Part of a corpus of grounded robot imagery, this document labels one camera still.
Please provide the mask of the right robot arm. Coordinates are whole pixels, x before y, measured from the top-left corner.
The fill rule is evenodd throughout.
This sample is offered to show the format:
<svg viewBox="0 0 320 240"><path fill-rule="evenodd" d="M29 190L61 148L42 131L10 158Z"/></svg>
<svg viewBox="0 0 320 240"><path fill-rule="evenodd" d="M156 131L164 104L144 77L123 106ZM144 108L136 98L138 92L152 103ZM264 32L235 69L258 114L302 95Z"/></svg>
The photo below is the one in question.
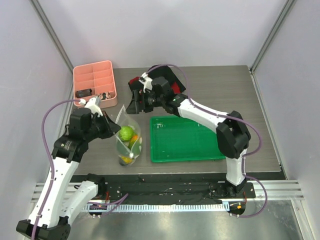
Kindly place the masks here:
<svg viewBox="0 0 320 240"><path fill-rule="evenodd" d="M226 157L226 193L233 198L244 191L247 182L243 157L251 134L237 111L224 113L197 105L185 95L186 87L178 80L163 76L135 77L128 82L132 99L126 108L128 114L150 113L163 108L167 113L197 122L216 134L217 146Z"/></svg>

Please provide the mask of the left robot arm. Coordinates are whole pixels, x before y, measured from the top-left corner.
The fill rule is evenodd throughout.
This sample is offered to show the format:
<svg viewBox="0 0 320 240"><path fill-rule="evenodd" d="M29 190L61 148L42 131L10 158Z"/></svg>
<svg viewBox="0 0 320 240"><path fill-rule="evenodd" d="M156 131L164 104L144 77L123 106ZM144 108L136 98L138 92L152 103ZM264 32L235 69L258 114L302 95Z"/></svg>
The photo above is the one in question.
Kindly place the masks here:
<svg viewBox="0 0 320 240"><path fill-rule="evenodd" d="M104 177L89 173L64 201L71 178L89 143L111 138L120 129L104 110L74 110L65 133L55 141L49 154L50 171L40 197L29 217L17 223L16 231L30 240L66 240L85 205L93 198L102 199L107 192Z"/></svg>

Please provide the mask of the clear zip top bag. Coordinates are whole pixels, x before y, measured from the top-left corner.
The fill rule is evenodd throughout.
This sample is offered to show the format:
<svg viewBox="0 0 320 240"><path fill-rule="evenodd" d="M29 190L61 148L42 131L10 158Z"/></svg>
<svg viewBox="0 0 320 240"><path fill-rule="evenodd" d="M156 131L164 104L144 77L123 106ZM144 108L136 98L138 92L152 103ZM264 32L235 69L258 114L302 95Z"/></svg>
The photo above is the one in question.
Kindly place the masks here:
<svg viewBox="0 0 320 240"><path fill-rule="evenodd" d="M115 123L121 127L116 133L116 151L121 166L132 165L141 155L143 139L139 124L127 114L123 105L118 112Z"/></svg>

